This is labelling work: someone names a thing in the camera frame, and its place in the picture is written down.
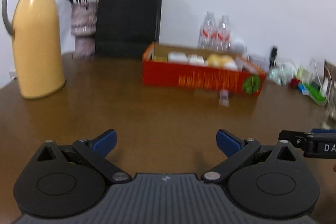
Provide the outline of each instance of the brown table surface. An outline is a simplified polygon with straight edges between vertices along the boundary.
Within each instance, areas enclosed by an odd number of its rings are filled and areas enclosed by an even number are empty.
[[[2,224],[20,215],[14,182],[46,139],[71,144],[113,128],[118,143],[107,159],[131,175],[199,176],[225,159],[215,141],[220,128],[241,139],[276,144],[282,129],[308,132],[324,116],[324,108],[310,98],[273,83],[266,83],[258,98],[234,96],[224,107],[202,92],[142,86],[140,60],[73,60],[66,54],[63,63],[66,85],[47,98],[24,100],[16,81],[0,90]],[[320,183],[313,212],[320,223],[336,223],[335,162],[307,159]]]

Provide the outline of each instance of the water bottle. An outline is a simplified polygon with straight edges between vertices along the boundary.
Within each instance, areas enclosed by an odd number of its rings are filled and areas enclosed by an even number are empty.
[[[198,47],[205,49],[213,48],[216,37],[215,14],[208,12],[201,27]]]
[[[229,17],[222,16],[217,29],[217,40],[214,44],[214,50],[218,52],[228,51],[230,46],[230,35]]]

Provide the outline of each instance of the orange cardboard box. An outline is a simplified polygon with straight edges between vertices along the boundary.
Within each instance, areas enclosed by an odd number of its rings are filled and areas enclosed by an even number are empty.
[[[213,53],[230,55],[242,71],[168,62],[170,52],[183,52],[187,56],[197,54],[203,56],[204,60]],[[228,90],[237,94],[258,96],[265,78],[265,73],[257,66],[231,52],[213,52],[204,49],[172,47],[152,43],[142,55],[143,85]]]

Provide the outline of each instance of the yellow thermos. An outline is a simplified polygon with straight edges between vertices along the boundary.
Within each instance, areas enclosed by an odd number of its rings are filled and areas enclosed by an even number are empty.
[[[21,95],[27,99],[47,96],[65,83],[55,0],[19,0],[10,23],[7,0],[2,17],[12,36],[14,63]]]

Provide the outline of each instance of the blue object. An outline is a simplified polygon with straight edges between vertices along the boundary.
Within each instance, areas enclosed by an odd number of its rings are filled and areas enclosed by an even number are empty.
[[[117,133],[110,129],[89,142],[93,152],[105,158],[117,145]]]
[[[299,91],[303,92],[303,91],[305,90],[305,87],[303,86],[302,83],[300,83],[300,84],[297,85],[297,89],[298,89]]]
[[[335,129],[313,129],[311,131],[311,133],[315,133],[315,134],[318,134],[318,133],[336,133],[336,130]]]
[[[222,130],[217,132],[216,143],[218,148],[227,156],[231,157],[243,148],[242,141],[230,136],[228,132]]]

